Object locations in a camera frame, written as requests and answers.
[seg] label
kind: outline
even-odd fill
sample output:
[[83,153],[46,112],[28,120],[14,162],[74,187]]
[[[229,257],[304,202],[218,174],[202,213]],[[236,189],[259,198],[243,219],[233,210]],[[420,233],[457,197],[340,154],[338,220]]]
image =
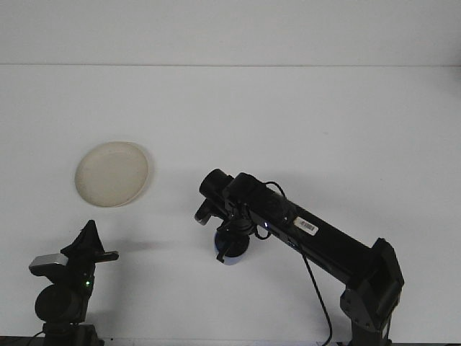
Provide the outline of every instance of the label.
[[293,221],[294,225],[298,227],[299,229],[302,229],[304,232],[307,234],[310,234],[311,236],[315,236],[315,234],[318,231],[318,227],[316,225],[311,224],[310,222],[307,222],[303,218],[300,218],[299,216]]

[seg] cable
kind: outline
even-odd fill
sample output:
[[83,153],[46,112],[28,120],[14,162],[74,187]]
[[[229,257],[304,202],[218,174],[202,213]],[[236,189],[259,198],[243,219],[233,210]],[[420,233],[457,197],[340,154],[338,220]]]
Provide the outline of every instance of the cable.
[[328,343],[331,341],[331,338],[333,337],[333,327],[331,326],[330,316],[328,315],[328,312],[326,310],[325,303],[323,302],[322,295],[320,294],[320,291],[318,289],[317,282],[315,281],[315,278],[314,278],[314,274],[312,273],[312,269],[310,268],[308,259],[306,258],[304,254],[303,254],[303,260],[304,260],[305,266],[308,269],[310,278],[312,279],[312,284],[314,285],[315,291],[317,292],[318,300],[320,301],[323,312],[325,313],[326,322],[328,323],[328,328],[330,329],[330,335],[328,336],[328,339],[322,344],[322,346],[326,346],[328,345]]
[[282,194],[283,198],[287,199],[287,196],[285,196],[285,192],[283,192],[283,189],[276,182],[265,182],[264,185],[275,185],[275,186],[277,186],[277,189],[279,189],[280,194]]
[[27,342],[26,346],[30,346],[30,343],[31,343],[36,337],[38,337],[38,336],[39,336],[40,334],[42,334],[42,333],[43,333],[43,331],[38,332],[36,335],[34,335],[33,337],[31,337],[31,338],[29,339],[29,341]]

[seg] white wall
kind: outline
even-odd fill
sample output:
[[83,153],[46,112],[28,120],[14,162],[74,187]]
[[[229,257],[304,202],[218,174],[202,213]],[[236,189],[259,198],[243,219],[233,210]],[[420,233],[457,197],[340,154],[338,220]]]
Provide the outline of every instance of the white wall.
[[0,63],[461,64],[461,1],[0,3]]

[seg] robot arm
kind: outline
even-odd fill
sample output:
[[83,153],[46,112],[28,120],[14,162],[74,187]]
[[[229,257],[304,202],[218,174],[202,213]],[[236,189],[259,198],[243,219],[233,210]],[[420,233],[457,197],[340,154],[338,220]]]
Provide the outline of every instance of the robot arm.
[[340,306],[352,321],[349,345],[390,345],[390,317],[404,281],[386,240],[378,239],[369,248],[249,174],[233,178],[215,169],[200,193],[206,199],[196,220],[204,225],[210,216],[223,220],[216,241],[219,260],[231,252],[243,253],[248,242],[242,239],[260,226],[346,285]]

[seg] white surface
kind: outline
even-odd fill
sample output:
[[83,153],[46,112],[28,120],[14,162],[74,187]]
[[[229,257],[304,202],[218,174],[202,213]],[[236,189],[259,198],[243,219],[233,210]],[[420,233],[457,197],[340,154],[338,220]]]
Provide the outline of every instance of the white surface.
[[0,63],[461,65],[458,0],[0,2]]
[[117,207],[132,201],[148,179],[147,158],[134,143],[109,142],[80,161],[75,186],[88,203]]
[[[97,265],[88,322],[103,337],[324,340],[301,257],[252,239],[214,259],[217,221],[193,219],[216,167],[275,180],[287,196],[371,246],[394,247],[406,285],[391,337],[459,339],[461,68],[0,67],[0,334],[41,328],[48,284],[27,266],[87,220],[117,262]],[[73,185],[98,143],[133,141],[154,178],[102,209]],[[344,287],[315,269],[334,339],[350,338]]]

